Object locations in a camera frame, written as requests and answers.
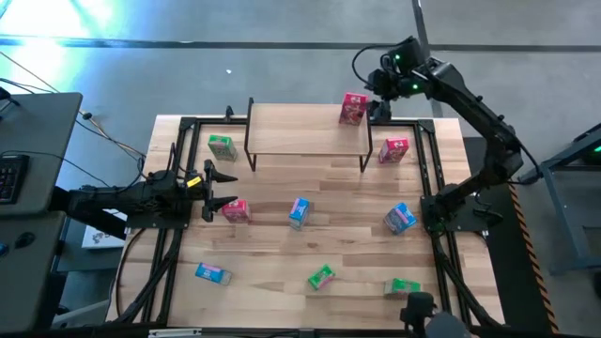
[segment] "blue juice box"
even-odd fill
[[[295,230],[301,230],[304,223],[307,221],[309,216],[309,200],[299,197],[294,201],[292,210],[288,219],[290,220],[290,226]]]
[[[204,278],[213,283],[228,285],[229,280],[232,279],[232,272],[213,267],[209,264],[200,263],[196,270],[196,277]]]
[[[405,203],[399,203],[384,217],[384,222],[391,228],[393,234],[398,235],[409,229],[417,220]]]

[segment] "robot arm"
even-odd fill
[[[193,176],[188,182],[178,182],[171,170],[148,176],[144,182],[129,187],[97,188],[83,186],[70,191],[64,210],[70,217],[88,223],[100,231],[124,238],[125,222],[105,212],[116,209],[128,215],[128,222],[142,227],[180,227],[190,219],[189,206],[193,201],[204,201],[202,218],[213,221],[213,213],[237,199],[236,196],[213,197],[212,182],[222,183],[238,180],[218,172],[211,160],[205,160],[205,175]]]
[[[494,114],[483,104],[482,97],[466,88],[453,65],[434,57],[424,59],[419,42],[413,37],[395,45],[380,61],[382,69],[369,75],[366,86],[384,100],[377,103],[380,109],[390,107],[390,100],[423,93],[428,99],[449,104],[486,139],[483,168],[458,185],[446,185],[436,195],[432,208],[437,220],[450,221],[467,196],[506,182],[522,166],[521,143],[514,128],[503,122],[503,115]],[[390,111],[377,112],[376,117],[381,116],[390,118]]]

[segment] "green juice box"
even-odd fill
[[[309,284],[317,291],[319,288],[333,280],[335,276],[336,274],[334,271],[326,264],[318,272],[309,277]]]
[[[210,135],[208,147],[215,155],[216,160],[235,161],[238,155],[231,137]]]
[[[411,292],[419,292],[421,289],[417,282],[394,278],[384,284],[384,296],[404,299]]]

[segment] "small carton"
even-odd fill
[[[409,149],[409,140],[406,137],[387,138],[379,151],[380,163],[400,162]]]
[[[238,155],[231,137],[210,135],[208,147],[215,155],[216,160],[235,161]]]
[[[346,93],[338,123],[359,126],[367,110],[367,99],[367,95]]]
[[[299,197],[294,201],[288,219],[290,220],[290,226],[295,230],[301,230],[302,226],[307,221],[307,217],[309,216],[309,206],[309,200],[302,197]]]
[[[315,291],[319,290],[319,288],[323,287],[325,284],[329,283],[334,279],[336,274],[330,266],[325,264],[318,272],[314,273],[309,277],[309,284],[313,287]]]
[[[384,297],[405,299],[411,292],[420,292],[421,289],[417,282],[394,278],[384,284]]]
[[[415,216],[409,211],[405,203],[399,203],[384,217],[384,222],[393,231],[393,234],[399,235],[414,225],[417,219],[415,219]]]
[[[196,270],[196,277],[204,278],[213,283],[228,285],[232,279],[232,272],[213,267],[209,264],[200,263]]]
[[[246,200],[238,199],[223,206],[222,214],[230,223],[248,223],[251,220],[251,208]]]

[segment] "concrete floor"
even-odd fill
[[[24,46],[2,47],[60,90],[82,92],[84,109],[116,139],[142,151],[157,114],[222,114],[226,105],[244,112],[249,96],[259,102],[332,103],[345,91],[364,92],[350,69],[355,51],[337,43],[391,43],[418,32],[413,6],[419,2],[411,0],[56,0],[51,5],[35,1],[37,13],[28,7],[32,2],[10,2],[0,20],[0,38],[276,42],[255,49],[107,49],[64,48],[51,39],[29,38]],[[477,51],[433,48],[433,55],[453,62],[469,89],[506,116],[539,161],[599,122],[600,54],[578,51],[601,51],[601,2],[422,0],[421,5],[433,47],[462,45]],[[331,45],[290,49],[279,42]],[[567,52],[528,52],[532,45]],[[507,51],[522,46],[524,52],[487,52],[491,46]],[[378,53],[366,53],[358,70],[366,76],[377,66]],[[2,77],[40,85],[5,59],[0,59],[0,70]],[[398,101],[393,111],[399,116],[433,115],[424,98]],[[444,105],[442,114],[456,116]],[[476,135],[466,124],[462,129],[467,136]],[[135,163],[123,152],[78,127],[67,158],[116,185],[129,183],[135,175]],[[523,170],[531,167],[527,163]],[[85,183],[95,182],[63,166],[60,186]],[[561,259],[557,248],[564,245],[562,229],[542,183],[519,192],[538,259],[543,268],[549,267]],[[561,277],[543,272],[561,331],[598,335],[601,301],[593,295],[589,272]],[[77,283],[78,278],[90,277],[69,277],[64,301],[75,307],[85,305],[74,296],[81,292],[79,285],[87,284]],[[101,278],[107,289],[89,290],[100,300],[108,292],[108,279]]]

